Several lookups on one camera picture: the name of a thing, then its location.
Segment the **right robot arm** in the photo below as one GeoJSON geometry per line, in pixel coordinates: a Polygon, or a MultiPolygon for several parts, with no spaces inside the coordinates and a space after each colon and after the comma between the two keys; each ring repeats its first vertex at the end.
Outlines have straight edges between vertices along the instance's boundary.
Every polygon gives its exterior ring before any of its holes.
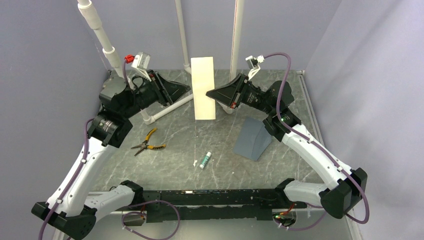
{"type": "Polygon", "coordinates": [[[294,150],[323,181],[322,184],[301,182],[288,178],[278,186],[276,203],[287,208],[294,202],[322,207],[330,216],[344,216],[365,224],[370,217],[370,205],[365,194],[368,180],[362,168],[353,169],[330,153],[291,112],[294,101],[292,88],[284,80],[274,82],[266,91],[253,85],[250,78],[240,73],[233,81],[209,90],[206,96],[237,108],[247,105],[267,114],[263,124],[267,132],[294,150]]]}

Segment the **green white glue stick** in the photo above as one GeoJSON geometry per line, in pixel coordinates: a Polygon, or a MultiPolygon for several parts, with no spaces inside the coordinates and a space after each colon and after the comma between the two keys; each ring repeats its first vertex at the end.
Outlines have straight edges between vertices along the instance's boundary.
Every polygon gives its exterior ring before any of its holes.
{"type": "Polygon", "coordinates": [[[203,170],[206,166],[206,164],[208,163],[208,161],[210,160],[210,157],[212,156],[211,152],[207,152],[206,155],[204,156],[204,158],[202,159],[199,167],[203,170]]]}

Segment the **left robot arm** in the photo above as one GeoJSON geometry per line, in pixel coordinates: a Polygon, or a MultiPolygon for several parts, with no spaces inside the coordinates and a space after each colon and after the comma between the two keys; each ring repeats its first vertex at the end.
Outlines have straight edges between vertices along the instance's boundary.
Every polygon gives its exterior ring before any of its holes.
{"type": "Polygon", "coordinates": [[[145,76],[135,75],[133,80],[131,88],[122,77],[110,74],[99,93],[101,110],[84,126],[84,144],[78,158],[54,194],[32,207],[32,213],[44,225],[72,239],[84,239],[97,221],[117,209],[127,206],[137,210],[143,205],[143,188],[130,180],[96,197],[89,197],[89,192],[132,129],[131,117],[154,103],[170,106],[191,89],[153,70],[145,76]]]}

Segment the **cream paper letter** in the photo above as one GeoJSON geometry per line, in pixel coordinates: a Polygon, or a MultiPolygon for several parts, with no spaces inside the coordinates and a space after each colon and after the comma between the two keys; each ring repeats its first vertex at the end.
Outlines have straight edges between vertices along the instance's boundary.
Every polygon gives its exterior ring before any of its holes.
{"type": "Polygon", "coordinates": [[[212,56],[191,58],[191,83],[195,120],[215,120],[216,101],[206,96],[215,88],[212,56]]]}

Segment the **grey-blue envelope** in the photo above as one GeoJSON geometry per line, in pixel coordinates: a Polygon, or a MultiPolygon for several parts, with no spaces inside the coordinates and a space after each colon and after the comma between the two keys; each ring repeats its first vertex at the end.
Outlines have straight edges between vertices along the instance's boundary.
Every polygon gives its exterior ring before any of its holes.
{"type": "Polygon", "coordinates": [[[257,162],[272,142],[262,121],[247,117],[233,147],[233,153],[257,162]]]}

